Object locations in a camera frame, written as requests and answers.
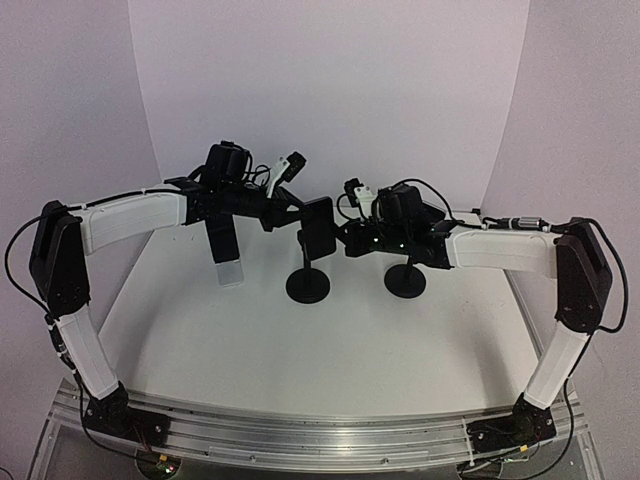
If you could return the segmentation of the black phone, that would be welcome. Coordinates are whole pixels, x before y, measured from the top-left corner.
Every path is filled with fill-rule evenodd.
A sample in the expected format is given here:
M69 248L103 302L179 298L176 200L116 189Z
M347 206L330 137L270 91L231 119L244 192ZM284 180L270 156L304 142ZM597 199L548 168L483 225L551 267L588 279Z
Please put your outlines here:
M236 261L240 258L232 216L208 219L205 221L205 227L213 260L216 264Z
M446 219L446 212L427 203L422 202L422 206L419 213L419 221L431 228L437 223Z
M330 197L304 204L301 228L306 256L315 261L332 255L336 249L334 208Z

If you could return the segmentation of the black phone stand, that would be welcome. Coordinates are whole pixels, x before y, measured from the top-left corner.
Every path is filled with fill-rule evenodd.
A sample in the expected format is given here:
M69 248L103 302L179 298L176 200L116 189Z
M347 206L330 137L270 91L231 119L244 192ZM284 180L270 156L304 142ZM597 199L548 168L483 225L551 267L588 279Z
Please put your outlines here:
M398 298L414 299L424 293L427 280L415 266L414 260L408 257L404 264L396 264L386 270L384 285L391 294Z
M309 248L302 229L297 232L302 252L303 266L292 272L285 283L289 298L297 303L310 305L324 300L330 293L329 277L312 266Z

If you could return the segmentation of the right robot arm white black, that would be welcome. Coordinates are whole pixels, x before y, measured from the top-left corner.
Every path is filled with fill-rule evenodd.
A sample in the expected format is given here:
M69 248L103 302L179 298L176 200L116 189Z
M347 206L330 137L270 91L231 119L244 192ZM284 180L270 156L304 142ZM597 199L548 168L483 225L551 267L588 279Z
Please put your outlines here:
M613 335L626 322L629 281L620 254L595 219L561 223L523 216L465 220L445 197L435 206L416 178L375 190L356 178L339 195L354 214L337 230L349 257L370 253L404 256L384 275L386 289L411 299L426 289L421 267L496 270L536 276L555 288L553 333L522 393L537 410L550 406L598 332Z

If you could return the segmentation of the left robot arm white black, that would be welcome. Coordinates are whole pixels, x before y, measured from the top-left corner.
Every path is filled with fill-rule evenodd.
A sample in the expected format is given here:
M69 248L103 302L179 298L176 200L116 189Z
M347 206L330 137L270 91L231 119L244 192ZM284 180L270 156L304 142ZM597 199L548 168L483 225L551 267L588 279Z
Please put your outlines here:
M306 163L293 152L259 169L248 149L221 141L186 176L84 204L51 201L25 223L36 229L28 265L36 291L24 295L43 310L57 356L98 402L94 414L110 433L127 434L135 420L92 320L89 258L132 237L203 224L219 284L238 285L235 218L257 219L268 232L299 220L302 203L283 186Z

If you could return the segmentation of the clear acrylic phone stand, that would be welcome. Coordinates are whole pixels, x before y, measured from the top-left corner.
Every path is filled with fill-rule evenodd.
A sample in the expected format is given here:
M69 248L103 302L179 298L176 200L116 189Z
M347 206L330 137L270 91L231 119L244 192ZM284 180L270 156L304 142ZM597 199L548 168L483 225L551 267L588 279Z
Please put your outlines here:
M240 259L216 263L218 284L221 287L232 287L243 283L244 273Z

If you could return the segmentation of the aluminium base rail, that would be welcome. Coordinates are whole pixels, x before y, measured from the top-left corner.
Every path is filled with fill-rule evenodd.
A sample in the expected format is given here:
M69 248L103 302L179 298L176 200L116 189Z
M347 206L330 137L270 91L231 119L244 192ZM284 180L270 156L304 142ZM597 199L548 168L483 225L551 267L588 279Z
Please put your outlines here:
M575 394L558 397L540 433L515 431L507 406L420 415L301 415L131 391L144 417L129 438L101 432L89 397L63 381L41 431L31 479L423 478L599 479Z

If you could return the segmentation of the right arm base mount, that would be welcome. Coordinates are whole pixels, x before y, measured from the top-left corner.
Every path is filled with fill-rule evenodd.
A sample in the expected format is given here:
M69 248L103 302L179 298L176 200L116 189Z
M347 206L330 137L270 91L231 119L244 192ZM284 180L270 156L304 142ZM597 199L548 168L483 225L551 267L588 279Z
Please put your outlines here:
M551 394L541 401L525 390L508 414L471 422L466 433L473 451L488 453L519 449L553 439L557 431L551 405L556 397L557 394Z

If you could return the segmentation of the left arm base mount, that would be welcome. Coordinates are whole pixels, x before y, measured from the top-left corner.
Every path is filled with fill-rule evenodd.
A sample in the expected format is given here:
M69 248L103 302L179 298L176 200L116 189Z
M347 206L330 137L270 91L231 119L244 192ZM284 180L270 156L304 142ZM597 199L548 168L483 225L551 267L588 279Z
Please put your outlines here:
M130 406L121 382L102 399L89 396L82 420L88 430L148 447L164 446L170 425L167 415Z

